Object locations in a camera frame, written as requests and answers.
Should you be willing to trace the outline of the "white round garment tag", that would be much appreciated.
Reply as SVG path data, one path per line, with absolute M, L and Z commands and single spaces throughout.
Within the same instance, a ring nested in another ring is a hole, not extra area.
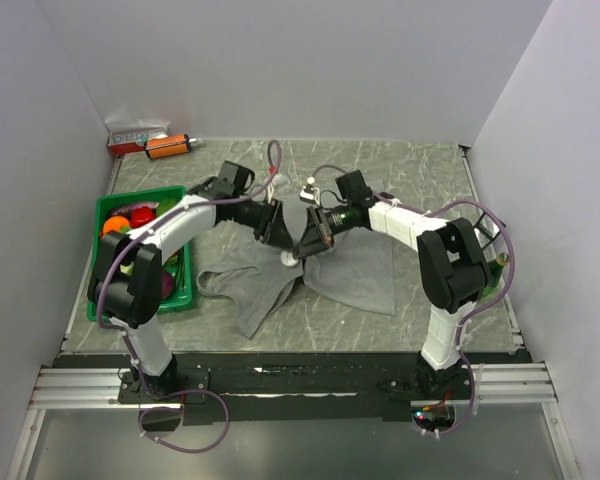
M 294 267 L 299 263 L 299 260 L 289 251 L 282 251 L 280 254 L 280 260 L 286 267 Z

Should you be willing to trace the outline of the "grey garment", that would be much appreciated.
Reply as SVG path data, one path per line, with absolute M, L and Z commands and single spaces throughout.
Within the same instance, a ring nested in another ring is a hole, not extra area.
M 293 265 L 282 259 L 281 249 L 250 240 L 200 269 L 196 284 L 205 297 L 233 302 L 236 328 L 250 339 L 298 280 L 346 306 L 396 313 L 392 241 L 365 228 L 338 234 L 333 248 Z

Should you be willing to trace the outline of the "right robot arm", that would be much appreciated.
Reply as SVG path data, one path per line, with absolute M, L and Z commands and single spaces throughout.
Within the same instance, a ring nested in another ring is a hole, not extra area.
M 384 234 L 416 251 L 431 309 L 415 382 L 432 399 L 456 384 L 468 384 L 469 376 L 461 372 L 464 324 L 491 281 L 472 223 L 407 210 L 397 199 L 374 192 L 358 170 L 337 177 L 336 185 L 344 204 L 307 209 L 307 226 L 292 257 L 300 260 L 322 253 L 335 245 L 338 234 L 355 228 Z

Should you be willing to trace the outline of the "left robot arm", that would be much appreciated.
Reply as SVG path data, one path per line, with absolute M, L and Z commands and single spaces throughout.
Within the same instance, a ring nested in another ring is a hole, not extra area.
M 254 172 L 225 161 L 215 177 L 194 187 L 157 219 L 130 233 L 100 239 L 88 287 L 100 328 L 117 330 L 140 376 L 142 390 L 157 402 L 178 388 L 177 362 L 166 346 L 157 320 L 166 261 L 196 236 L 222 221 L 253 230 L 255 239 L 290 251 L 294 242 L 282 203 L 255 201 L 246 194 Z

